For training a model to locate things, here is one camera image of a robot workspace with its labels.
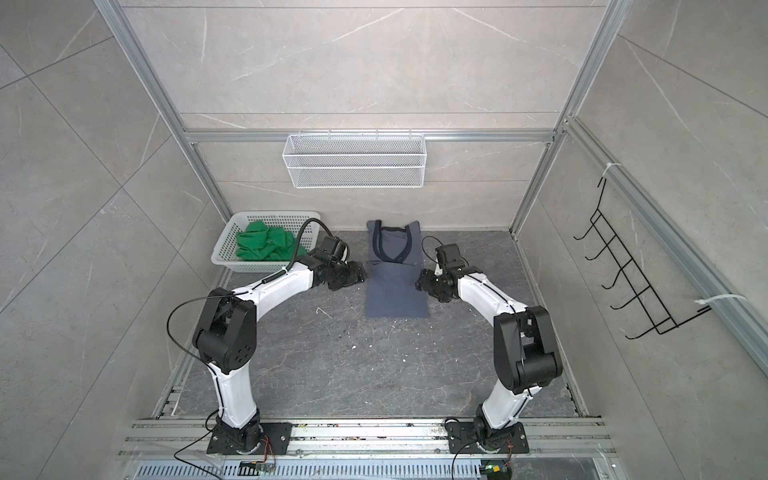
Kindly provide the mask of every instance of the robotic arm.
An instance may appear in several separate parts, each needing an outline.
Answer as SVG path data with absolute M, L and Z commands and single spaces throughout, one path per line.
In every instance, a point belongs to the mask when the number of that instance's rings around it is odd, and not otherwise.
M 257 322 L 291 296 L 321 283 L 339 290 L 364 281 L 362 266 L 346 262 L 347 253 L 346 243 L 338 237 L 325 237 L 319 247 L 285 270 L 232 292 L 217 288 L 210 293 L 223 298 L 206 301 L 192 342 L 214 378 L 219 402 L 214 437 L 223 444 L 247 454 L 262 439 L 249 372 Z
M 491 395 L 478 406 L 475 438 L 482 449 L 502 447 L 523 408 L 563 366 L 547 310 L 528 307 L 496 288 L 469 266 L 455 243 L 435 249 L 435 271 L 423 270 L 416 284 L 440 302 L 464 300 L 493 326 L 493 363 L 498 375 Z M 522 337 L 533 339 L 523 346 Z

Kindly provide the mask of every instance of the hanging wall basket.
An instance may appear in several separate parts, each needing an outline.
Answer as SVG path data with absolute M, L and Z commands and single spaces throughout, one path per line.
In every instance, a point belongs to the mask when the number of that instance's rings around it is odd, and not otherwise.
M 293 134 L 283 160 L 296 188 L 421 187 L 421 134 Z

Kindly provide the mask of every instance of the black hook rack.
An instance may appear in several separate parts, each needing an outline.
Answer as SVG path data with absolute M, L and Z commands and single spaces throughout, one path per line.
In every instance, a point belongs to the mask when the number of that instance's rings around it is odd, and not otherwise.
M 600 237 L 600 239 L 603 242 L 603 248 L 594 257 L 592 257 L 592 258 L 584 257 L 584 258 L 589 260 L 589 261 L 596 260 L 600 255 L 602 255 L 602 253 L 604 251 L 607 250 L 611 254 L 611 257 L 614 259 L 614 262 L 616 262 L 616 266 L 618 266 L 619 270 L 616 272 L 616 277 L 614 277 L 614 281 L 611 283 L 610 286 L 605 286 L 605 285 L 601 285 L 601 286 L 603 288 L 605 288 L 606 290 L 610 290 L 614 286 L 616 286 L 616 282 L 619 280 L 619 276 L 623 275 L 625 280 L 627 281 L 627 284 L 629 284 L 629 287 L 632 289 L 632 293 L 633 293 L 632 298 L 627 300 L 627 302 L 625 302 L 624 305 L 621 305 L 621 306 L 612 306 L 611 305 L 611 308 L 613 310 L 621 310 L 624 307 L 626 307 L 627 305 L 629 305 L 630 303 L 632 303 L 633 301 L 637 300 L 640 303 L 640 305 L 642 306 L 643 311 L 645 312 L 645 315 L 648 317 L 648 320 L 650 320 L 650 324 L 653 325 L 651 328 L 645 330 L 644 332 L 640 333 L 639 335 L 636 335 L 636 336 L 627 336 L 627 335 L 625 335 L 625 336 L 629 340 L 635 340 L 635 339 L 639 339 L 640 337 L 642 337 L 642 336 L 646 335 L 647 333 L 650 333 L 650 332 L 652 332 L 654 330 L 656 330 L 656 333 L 658 333 L 659 335 L 664 335 L 665 333 L 668 333 L 668 332 L 670 332 L 673 329 L 676 329 L 676 328 L 678 328 L 678 327 L 680 327 L 682 325 L 685 325 L 686 323 L 688 323 L 691 320 L 697 318 L 698 316 L 702 316 L 703 314 L 705 314 L 705 313 L 709 312 L 710 310 L 712 310 L 712 308 L 710 306 L 704 306 L 704 307 L 698 309 L 696 314 L 694 314 L 690 318 L 687 318 L 687 319 L 683 320 L 682 322 L 678 322 L 677 320 L 674 319 L 674 317 L 672 317 L 672 314 L 670 313 L 669 309 L 664 304 L 664 302 L 661 300 L 661 297 L 659 297 L 659 294 L 656 292 L 656 289 L 654 289 L 654 286 L 650 284 L 650 280 L 648 279 L 648 277 L 645 276 L 645 272 L 643 271 L 643 269 L 641 269 L 640 265 L 637 264 L 637 261 L 632 256 L 632 253 L 630 253 L 630 251 L 627 248 L 627 246 L 624 245 L 624 241 L 618 236 L 618 233 L 616 233 L 616 230 L 614 230 L 613 226 L 611 226 L 611 222 L 608 221 L 608 219 L 605 217 L 605 215 L 603 215 L 603 212 L 600 210 L 600 205 L 601 205 L 601 203 L 603 201 L 603 194 L 605 193 L 605 183 L 606 183 L 605 182 L 605 178 L 601 178 L 600 181 L 598 182 L 598 188 L 601 188 L 601 186 L 602 186 L 602 189 L 600 190 L 600 198 L 598 199 L 598 207 L 594 209 L 593 214 L 590 215 L 590 217 L 589 217 L 589 221 L 590 221 L 589 228 L 587 229 L 586 232 L 584 232 L 584 235 L 582 235 L 581 237 L 574 237 L 574 240 L 583 240 L 592 230 L 597 232 L 598 236 Z M 606 236 L 604 236 L 603 233 L 601 233 L 600 230 L 596 226 L 598 220 L 600 220 L 600 219 L 603 219 L 605 224 L 611 230 L 611 237 L 608 240 L 605 240 Z M 626 252 L 627 256 L 629 257 L 629 260 L 627 262 L 625 262 L 625 263 L 619 262 L 619 259 L 617 258 L 617 255 L 616 255 L 616 252 L 614 252 L 611 249 L 611 243 L 614 243 L 614 244 L 618 243 L 618 245 L 622 249 L 624 249 L 624 252 Z M 630 280 L 629 276 L 627 275 L 626 269 L 629 266 L 632 266 L 632 265 L 634 265 L 637 268 L 637 271 L 640 272 L 640 275 L 643 277 L 643 280 L 645 282 L 645 287 L 643 287 L 641 290 L 639 290 L 638 287 L 635 286 L 632 283 L 632 281 Z M 646 303 L 643 302 L 643 299 L 641 297 L 641 295 L 646 293 L 648 290 L 650 290 L 650 293 L 653 294 L 656 297 L 656 300 L 661 305 L 661 308 L 664 309 L 664 313 L 666 315 L 666 317 L 663 320 L 661 320 L 660 322 L 658 322 L 658 323 L 654 321 L 653 316 L 650 314 L 650 312 L 648 312 L 647 305 L 646 305 Z

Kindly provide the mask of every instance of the green garment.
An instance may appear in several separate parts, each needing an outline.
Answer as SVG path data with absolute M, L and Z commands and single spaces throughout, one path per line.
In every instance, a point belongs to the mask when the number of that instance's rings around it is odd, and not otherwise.
M 268 227 L 263 221 L 251 222 L 237 234 L 237 255 L 247 262 L 287 262 L 293 255 L 293 233 L 282 227 Z M 299 245 L 297 255 L 306 249 Z

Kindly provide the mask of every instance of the white metal wire basket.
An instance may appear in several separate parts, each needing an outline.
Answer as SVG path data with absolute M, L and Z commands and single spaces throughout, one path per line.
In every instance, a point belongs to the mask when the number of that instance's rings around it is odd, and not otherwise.
M 291 212 L 291 211 L 263 211 L 263 212 L 239 212 L 230 218 L 224 231 L 216 242 L 214 252 L 210 255 L 210 261 L 215 265 L 224 265 L 233 272 L 276 272 L 286 266 L 288 262 L 246 262 L 241 260 L 237 252 L 237 234 L 244 232 L 248 224 L 258 220 L 263 221 L 268 227 L 282 227 L 296 236 L 301 224 L 308 218 L 319 219 L 317 212 Z M 310 223 L 304 229 L 304 234 L 299 244 L 307 251 L 313 249 L 317 243 L 319 225 Z
M 296 188 L 421 187 L 421 134 L 293 134 L 283 160 Z

